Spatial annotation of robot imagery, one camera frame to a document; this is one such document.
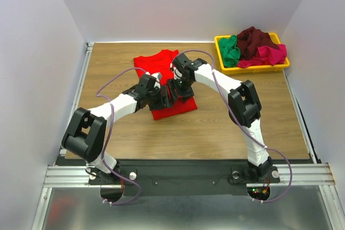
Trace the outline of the red t shirt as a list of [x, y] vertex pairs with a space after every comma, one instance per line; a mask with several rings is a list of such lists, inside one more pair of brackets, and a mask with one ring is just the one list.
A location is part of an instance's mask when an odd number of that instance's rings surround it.
[[[144, 69], [150, 74], [160, 72], [162, 74], [161, 84], [166, 85], [168, 79], [173, 79], [173, 72], [170, 70], [170, 64], [174, 57], [179, 54], [178, 50], [161, 50], [159, 53], [151, 56], [139, 56], [133, 58], [134, 66]], [[188, 113], [197, 109], [194, 98], [182, 102], [178, 100], [172, 108], [162, 110], [153, 110], [151, 113], [155, 121], [167, 117]]]

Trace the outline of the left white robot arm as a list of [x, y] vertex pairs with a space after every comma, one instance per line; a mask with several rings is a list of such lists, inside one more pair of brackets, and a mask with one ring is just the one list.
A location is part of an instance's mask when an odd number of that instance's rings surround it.
[[114, 123], [146, 106], [162, 105], [167, 91], [161, 89], [161, 73], [144, 73], [139, 82], [101, 106], [74, 111], [64, 133], [61, 146], [101, 171], [109, 184], [119, 179], [134, 181], [120, 175], [117, 160], [105, 152]]

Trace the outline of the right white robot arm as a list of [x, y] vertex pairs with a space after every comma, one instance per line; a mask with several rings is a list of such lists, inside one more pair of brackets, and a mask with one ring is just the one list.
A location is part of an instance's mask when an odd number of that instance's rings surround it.
[[247, 148], [249, 178], [255, 182], [264, 179], [273, 163], [264, 144], [260, 127], [261, 103], [254, 83], [230, 78], [212, 68], [203, 59], [190, 60], [184, 53], [170, 64], [174, 78], [167, 81], [171, 102], [188, 101], [194, 97], [191, 88], [195, 82], [217, 91], [225, 101], [229, 117], [241, 129]]

